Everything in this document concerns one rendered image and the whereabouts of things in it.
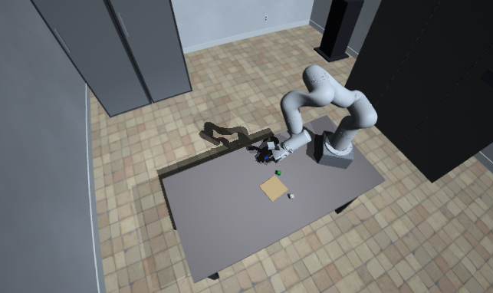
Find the beige flat mat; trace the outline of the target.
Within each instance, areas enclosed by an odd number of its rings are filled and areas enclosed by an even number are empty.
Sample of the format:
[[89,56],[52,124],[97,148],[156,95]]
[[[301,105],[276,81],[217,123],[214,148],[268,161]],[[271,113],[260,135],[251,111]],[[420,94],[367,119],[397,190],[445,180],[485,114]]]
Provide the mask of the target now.
[[274,202],[278,197],[288,191],[284,184],[276,177],[268,179],[259,186],[268,198]]

